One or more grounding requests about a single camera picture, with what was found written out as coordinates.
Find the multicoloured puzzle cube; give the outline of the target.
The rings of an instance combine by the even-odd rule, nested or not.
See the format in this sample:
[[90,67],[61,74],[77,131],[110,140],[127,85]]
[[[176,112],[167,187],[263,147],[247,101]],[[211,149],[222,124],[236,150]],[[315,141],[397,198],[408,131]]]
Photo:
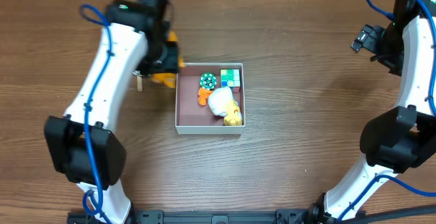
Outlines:
[[241,87],[239,69],[222,69],[221,70],[221,87],[229,87],[233,93],[237,93]]

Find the green round spinning top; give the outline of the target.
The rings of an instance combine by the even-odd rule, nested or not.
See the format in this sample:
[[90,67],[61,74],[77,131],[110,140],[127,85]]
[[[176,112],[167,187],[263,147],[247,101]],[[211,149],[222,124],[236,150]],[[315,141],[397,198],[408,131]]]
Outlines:
[[217,78],[210,72],[205,72],[200,76],[200,87],[206,90],[213,90],[217,85]]

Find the white box with pink inside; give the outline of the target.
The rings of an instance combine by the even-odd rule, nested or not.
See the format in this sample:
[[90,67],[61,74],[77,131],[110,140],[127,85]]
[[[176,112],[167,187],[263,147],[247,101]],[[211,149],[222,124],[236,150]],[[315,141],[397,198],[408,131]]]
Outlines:
[[225,126],[223,118],[215,116],[211,109],[198,103],[200,76],[210,72],[221,81],[221,70],[240,71],[241,85],[234,94],[242,115],[245,115],[245,80],[241,63],[186,63],[176,77],[175,127],[180,135],[240,135],[245,130],[241,126]]

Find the orange dinosaur figure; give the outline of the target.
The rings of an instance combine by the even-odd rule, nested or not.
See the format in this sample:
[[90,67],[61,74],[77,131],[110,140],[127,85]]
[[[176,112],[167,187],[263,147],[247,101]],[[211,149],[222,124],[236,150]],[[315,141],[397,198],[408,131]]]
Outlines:
[[174,89],[176,87],[176,75],[185,66],[183,56],[178,47],[178,37],[173,30],[164,42],[163,57],[160,58],[163,67],[151,75],[152,81]]

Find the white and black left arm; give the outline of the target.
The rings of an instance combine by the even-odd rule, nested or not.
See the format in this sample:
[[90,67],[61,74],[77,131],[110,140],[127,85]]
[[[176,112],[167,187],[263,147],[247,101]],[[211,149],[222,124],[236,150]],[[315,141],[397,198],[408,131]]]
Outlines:
[[131,77],[172,87],[183,66],[165,15],[170,0],[114,0],[93,23],[102,27],[97,54],[63,116],[49,116],[44,136],[52,163],[83,190],[83,214],[69,223],[135,223],[121,174],[126,150],[114,131]]

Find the white plush duck toy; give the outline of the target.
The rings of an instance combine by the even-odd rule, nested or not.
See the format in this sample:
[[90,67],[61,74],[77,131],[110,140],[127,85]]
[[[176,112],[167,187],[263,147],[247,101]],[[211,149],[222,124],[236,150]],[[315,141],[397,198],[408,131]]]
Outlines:
[[201,106],[208,104],[215,116],[223,117],[225,126],[241,126],[243,124],[242,112],[229,87],[218,88],[214,91],[200,87],[198,103]]

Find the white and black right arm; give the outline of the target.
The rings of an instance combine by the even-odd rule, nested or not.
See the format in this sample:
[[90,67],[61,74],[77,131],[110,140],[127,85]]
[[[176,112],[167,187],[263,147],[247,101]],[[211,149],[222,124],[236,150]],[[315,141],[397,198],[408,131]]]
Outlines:
[[362,205],[386,182],[435,154],[435,0],[395,0],[387,27],[364,26],[352,50],[399,76],[394,107],[370,120],[360,136],[360,158],[342,180],[311,205],[302,223],[370,223],[430,214],[420,206],[366,215]]

